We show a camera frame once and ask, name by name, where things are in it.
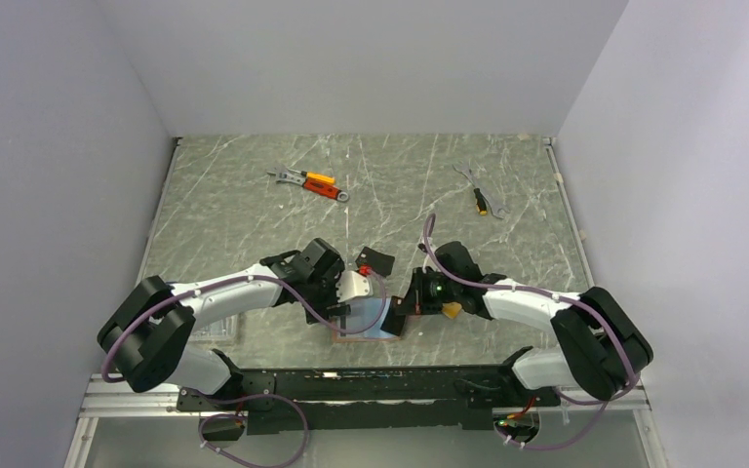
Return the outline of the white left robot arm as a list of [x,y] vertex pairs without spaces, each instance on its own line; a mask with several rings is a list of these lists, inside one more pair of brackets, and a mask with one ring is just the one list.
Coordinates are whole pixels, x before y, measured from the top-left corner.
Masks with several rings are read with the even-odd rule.
[[219,410],[241,396],[242,376],[222,352],[190,344],[192,334],[241,313],[299,303],[309,324],[328,325],[339,308],[345,263],[315,238],[302,250],[260,259],[236,273],[205,281],[142,279],[99,329],[107,383],[125,382],[136,393],[163,383],[191,387]]

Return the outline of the brown leather card holder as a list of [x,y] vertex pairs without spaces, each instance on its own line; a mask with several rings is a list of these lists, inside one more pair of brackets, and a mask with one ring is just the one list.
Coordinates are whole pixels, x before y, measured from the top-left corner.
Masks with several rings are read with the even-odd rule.
[[332,340],[336,343],[348,343],[348,342],[367,342],[367,341],[395,341],[399,340],[400,337],[392,336],[379,329],[379,326],[383,320],[386,312],[389,310],[395,311],[395,299],[388,298],[385,302],[385,311],[380,312],[382,301],[379,298],[368,297],[358,298],[350,302],[349,314],[340,317],[336,324],[344,330],[358,330],[365,325],[374,323],[371,328],[366,329],[358,333],[340,333],[338,331],[333,332]]

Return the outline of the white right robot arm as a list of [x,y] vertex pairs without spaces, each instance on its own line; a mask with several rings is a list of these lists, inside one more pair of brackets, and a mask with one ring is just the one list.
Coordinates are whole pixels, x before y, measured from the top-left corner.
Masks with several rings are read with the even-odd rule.
[[610,292],[552,292],[485,273],[459,242],[430,253],[430,265],[414,269],[402,308],[437,315],[455,304],[463,313],[541,330],[550,348],[525,346],[510,355],[485,386],[511,405],[537,392],[578,387],[594,401],[610,401],[638,380],[653,350]]

